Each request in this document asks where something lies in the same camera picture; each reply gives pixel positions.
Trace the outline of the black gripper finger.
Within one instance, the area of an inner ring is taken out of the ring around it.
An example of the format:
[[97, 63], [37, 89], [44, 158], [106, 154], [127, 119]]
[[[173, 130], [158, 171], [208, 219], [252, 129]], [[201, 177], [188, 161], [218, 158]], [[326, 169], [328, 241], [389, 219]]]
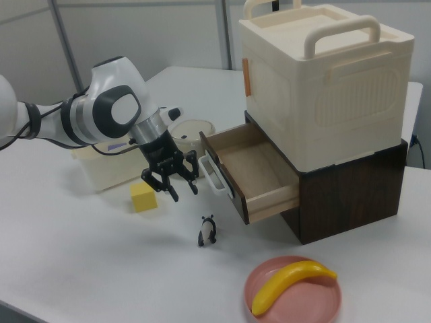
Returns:
[[161, 180], [158, 180], [154, 175], [153, 171], [150, 168], [146, 168], [141, 173], [141, 179], [147, 183], [151, 188], [153, 188], [156, 192], [165, 192], [168, 193], [174, 202], [178, 202], [178, 194], [170, 183], [169, 175], [166, 170], [163, 168], [157, 169], [156, 173], [160, 175]]
[[[191, 166], [191, 170], [186, 167], [186, 163]], [[199, 165], [197, 162], [197, 152], [190, 150], [183, 154], [183, 170], [181, 176], [187, 181], [194, 195], [198, 194], [196, 179], [199, 177]]]

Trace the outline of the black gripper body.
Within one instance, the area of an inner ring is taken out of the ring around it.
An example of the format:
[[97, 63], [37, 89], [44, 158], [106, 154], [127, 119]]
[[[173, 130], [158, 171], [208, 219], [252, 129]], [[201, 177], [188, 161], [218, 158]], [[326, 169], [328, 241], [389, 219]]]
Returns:
[[164, 131], [156, 140], [139, 146], [149, 166], [143, 169], [141, 176], [149, 177], [152, 172], [166, 176], [177, 174], [185, 167], [183, 154], [176, 146], [169, 131]]

